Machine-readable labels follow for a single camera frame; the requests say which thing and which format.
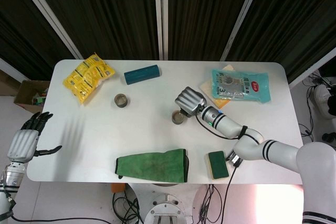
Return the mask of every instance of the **robot finger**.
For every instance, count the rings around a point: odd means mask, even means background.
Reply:
[[[39,136],[41,135],[42,130],[44,129],[44,126],[46,125],[47,121],[53,116],[53,114],[47,114],[43,118],[41,118],[34,128],[34,130],[37,130],[39,132]]]
[[[47,116],[49,114],[49,112],[44,112],[42,113],[37,119],[35,119],[30,127],[30,129],[35,130],[36,126],[38,125],[38,123],[40,122],[41,119],[43,119],[45,116]]]
[[[40,112],[35,113],[27,122],[23,124],[21,127],[21,130],[29,130],[33,124],[33,122],[36,120],[36,118],[40,115]]]

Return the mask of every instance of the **gray floor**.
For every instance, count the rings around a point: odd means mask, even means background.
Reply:
[[[13,135],[30,118],[31,113],[13,103],[12,97],[0,97],[0,166],[8,163],[7,150]],[[222,196],[224,185],[217,186]],[[205,193],[197,192],[194,220]],[[15,216],[21,219],[51,219],[64,217],[95,217],[120,223],[111,210],[112,193],[109,184],[99,183],[40,183],[27,177],[16,198]],[[231,185],[227,197],[224,223],[301,223],[303,192],[295,185]],[[208,217],[215,220],[220,210],[216,195]],[[56,223],[99,223],[95,221],[61,221]]]

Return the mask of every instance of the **robotic hand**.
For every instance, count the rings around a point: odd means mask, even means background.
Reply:
[[[239,166],[240,159],[265,159],[299,173],[304,193],[302,223],[336,224],[336,151],[331,146],[313,142],[298,149],[275,140],[264,141],[259,132],[207,106],[203,95],[190,87],[186,87],[175,102],[182,114],[196,118],[200,115],[225,139],[238,140],[229,155],[234,166]]]
[[[12,208],[15,206],[15,196],[19,190],[21,181],[25,174],[25,163],[28,163],[35,156],[49,155],[59,151],[59,145],[52,150],[37,151],[38,138],[52,114],[40,112],[34,114],[22,128],[18,130],[13,138],[8,151],[10,164],[7,165],[0,178],[0,223],[3,224],[7,218],[13,215]]]

